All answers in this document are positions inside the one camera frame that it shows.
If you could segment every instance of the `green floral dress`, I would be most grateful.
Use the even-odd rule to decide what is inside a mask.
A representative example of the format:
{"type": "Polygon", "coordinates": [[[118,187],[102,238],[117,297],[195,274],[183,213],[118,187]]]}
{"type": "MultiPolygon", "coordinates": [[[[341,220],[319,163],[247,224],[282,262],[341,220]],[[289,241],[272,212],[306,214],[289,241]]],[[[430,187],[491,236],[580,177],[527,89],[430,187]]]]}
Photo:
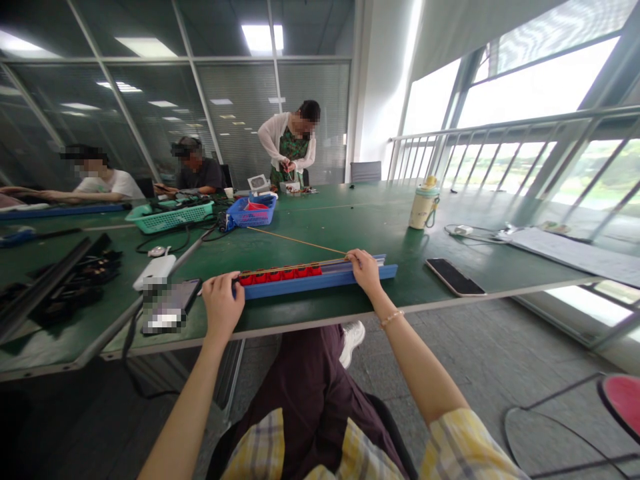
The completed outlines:
{"type": "MultiPolygon", "coordinates": [[[[309,139],[298,139],[291,133],[289,127],[280,137],[280,155],[288,158],[289,160],[298,160],[304,158],[307,154],[307,147],[309,146],[309,139]]],[[[300,182],[300,188],[304,187],[302,181],[302,174],[294,171],[285,172],[282,166],[279,165],[276,169],[271,166],[271,185],[276,186],[280,191],[280,182],[283,181],[298,181],[300,182]]]]}

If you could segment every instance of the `white t-shirt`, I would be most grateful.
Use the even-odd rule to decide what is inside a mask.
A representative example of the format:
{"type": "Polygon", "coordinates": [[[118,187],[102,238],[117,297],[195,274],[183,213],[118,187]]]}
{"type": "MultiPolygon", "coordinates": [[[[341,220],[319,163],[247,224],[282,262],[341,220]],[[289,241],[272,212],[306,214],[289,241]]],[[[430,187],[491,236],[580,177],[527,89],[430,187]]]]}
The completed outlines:
{"type": "Polygon", "coordinates": [[[113,175],[108,182],[100,177],[87,177],[80,182],[75,190],[83,193],[121,193],[126,200],[145,197],[130,174],[116,169],[113,169],[113,175]]]}

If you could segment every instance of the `white cardigan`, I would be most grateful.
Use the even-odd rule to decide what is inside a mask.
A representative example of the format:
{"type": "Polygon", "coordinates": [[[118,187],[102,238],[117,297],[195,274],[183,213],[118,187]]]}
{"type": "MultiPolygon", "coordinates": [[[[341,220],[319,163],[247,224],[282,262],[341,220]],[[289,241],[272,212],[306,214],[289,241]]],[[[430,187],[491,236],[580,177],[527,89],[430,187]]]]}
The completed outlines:
{"type": "MultiPolygon", "coordinates": [[[[262,124],[258,130],[258,138],[271,157],[271,164],[277,169],[280,162],[286,160],[284,155],[280,155],[280,137],[284,134],[289,124],[289,112],[279,113],[272,116],[269,120],[262,124]]],[[[313,165],[315,162],[315,134],[311,134],[309,145],[307,146],[307,154],[304,158],[297,159],[293,163],[296,172],[302,174],[302,170],[313,165]]]]}

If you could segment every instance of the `green workbench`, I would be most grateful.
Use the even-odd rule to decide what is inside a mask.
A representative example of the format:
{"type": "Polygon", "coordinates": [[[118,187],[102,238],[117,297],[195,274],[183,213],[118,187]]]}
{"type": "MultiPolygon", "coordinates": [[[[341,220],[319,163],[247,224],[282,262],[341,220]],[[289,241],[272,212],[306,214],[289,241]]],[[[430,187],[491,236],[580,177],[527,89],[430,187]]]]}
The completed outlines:
{"type": "MultiPolygon", "coordinates": [[[[0,381],[82,368],[120,330],[121,324],[114,328],[114,323],[121,317],[126,321],[123,314],[139,298],[131,286],[149,262],[146,255],[134,252],[136,245],[148,237],[124,221],[127,214],[128,211],[122,211],[0,222],[0,225],[29,225],[38,233],[74,227],[102,229],[0,249],[0,285],[30,281],[26,272],[59,261],[85,237],[94,241],[106,233],[112,240],[110,248],[124,252],[120,274],[103,286],[100,301],[78,310],[70,321],[0,345],[0,381]]],[[[201,234],[196,230],[189,244],[196,243],[201,234]]],[[[179,231],[168,234],[159,243],[178,247],[184,240],[184,232],[179,231]]]]}
{"type": "MultiPolygon", "coordinates": [[[[596,281],[598,277],[560,265],[509,245],[467,241],[444,232],[447,224],[488,229],[504,228],[506,221],[528,225],[544,220],[548,204],[490,191],[444,192],[433,228],[407,227],[415,181],[324,185],[316,195],[281,197],[273,222],[264,230],[315,243],[338,251],[365,249],[387,254],[387,264],[398,264],[397,276],[383,281],[393,302],[406,313],[521,295],[566,285],[596,281]],[[424,265],[426,258],[442,257],[482,286],[482,298],[458,298],[424,265]]],[[[272,235],[237,229],[228,236],[202,244],[174,276],[174,282],[208,279],[234,270],[295,265],[340,257],[308,245],[272,235]]],[[[234,339],[344,323],[372,313],[357,285],[335,287],[248,301],[234,339]]],[[[130,355],[161,353],[200,345],[207,320],[202,299],[191,309],[178,333],[144,337],[138,331],[130,355]]],[[[120,358],[125,331],[103,350],[105,359],[120,358]]]]}

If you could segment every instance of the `gray carpet floor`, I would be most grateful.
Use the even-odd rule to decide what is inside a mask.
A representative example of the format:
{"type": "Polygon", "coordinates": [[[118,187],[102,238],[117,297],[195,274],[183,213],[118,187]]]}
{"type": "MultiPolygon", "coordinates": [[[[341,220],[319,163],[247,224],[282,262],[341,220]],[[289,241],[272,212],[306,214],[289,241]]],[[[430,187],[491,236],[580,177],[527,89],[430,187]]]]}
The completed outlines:
{"type": "MultiPolygon", "coordinates": [[[[528,405],[594,372],[616,371],[509,299],[412,314],[408,320],[502,446],[502,416],[509,407],[528,405]]],[[[365,391],[386,402],[418,467],[429,431],[377,320],[368,319],[365,326],[366,338],[354,352],[349,372],[365,391]]],[[[276,336],[247,341],[232,421],[246,410],[276,353],[276,336]]],[[[196,356],[196,349],[180,353],[187,365],[196,356]]],[[[20,392],[22,405],[31,404],[13,442],[14,476],[35,479],[135,478],[174,402],[170,397],[138,398],[117,362],[98,359],[81,371],[0,385],[0,395],[6,398],[10,391],[13,395],[20,392]]],[[[562,421],[606,455],[640,452],[604,409],[594,384],[553,400],[539,411],[562,421]]],[[[221,418],[212,413],[195,478],[204,478],[222,432],[221,418]]],[[[530,475],[599,460],[572,433],[534,413],[514,412],[507,432],[521,466],[530,475]]],[[[623,469],[638,475],[640,462],[623,469]]],[[[555,478],[622,476],[606,466],[555,478]]]]}

